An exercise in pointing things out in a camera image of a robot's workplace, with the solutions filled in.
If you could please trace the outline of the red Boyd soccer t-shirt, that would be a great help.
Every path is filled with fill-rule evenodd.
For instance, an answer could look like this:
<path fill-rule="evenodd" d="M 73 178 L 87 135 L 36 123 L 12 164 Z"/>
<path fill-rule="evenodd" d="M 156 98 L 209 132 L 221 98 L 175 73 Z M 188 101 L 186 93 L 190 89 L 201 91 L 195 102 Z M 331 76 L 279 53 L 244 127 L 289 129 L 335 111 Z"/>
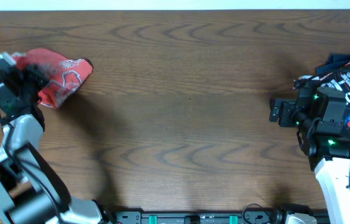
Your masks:
<path fill-rule="evenodd" d="M 11 57 L 18 68 L 36 64 L 48 77 L 48 85 L 39 91 L 40 104 L 55 109 L 76 93 L 93 73 L 93 64 L 88 59 L 70 59 L 44 48 L 32 49 L 26 53 L 14 52 Z"/>

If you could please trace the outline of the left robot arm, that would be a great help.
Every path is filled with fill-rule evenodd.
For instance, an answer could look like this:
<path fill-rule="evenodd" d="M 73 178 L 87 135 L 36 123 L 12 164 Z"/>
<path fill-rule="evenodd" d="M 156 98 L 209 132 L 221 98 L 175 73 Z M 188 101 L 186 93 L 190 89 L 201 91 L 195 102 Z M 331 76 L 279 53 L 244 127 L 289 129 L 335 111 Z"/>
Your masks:
<path fill-rule="evenodd" d="M 39 153 L 45 120 L 38 103 L 48 78 L 37 65 L 17 68 L 0 54 L 0 219 L 3 223 L 112 223 L 95 200 L 70 195 Z"/>

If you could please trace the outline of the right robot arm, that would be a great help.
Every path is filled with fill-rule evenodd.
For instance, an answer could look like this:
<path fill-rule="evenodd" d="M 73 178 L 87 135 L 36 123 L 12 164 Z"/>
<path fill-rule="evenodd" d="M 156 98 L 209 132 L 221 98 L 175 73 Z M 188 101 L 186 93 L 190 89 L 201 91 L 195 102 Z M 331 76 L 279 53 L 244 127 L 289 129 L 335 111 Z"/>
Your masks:
<path fill-rule="evenodd" d="M 350 223 L 350 137 L 343 91 L 314 78 L 295 80 L 295 100 L 272 98 L 271 122 L 296 128 L 298 145 L 323 192 L 331 223 Z"/>

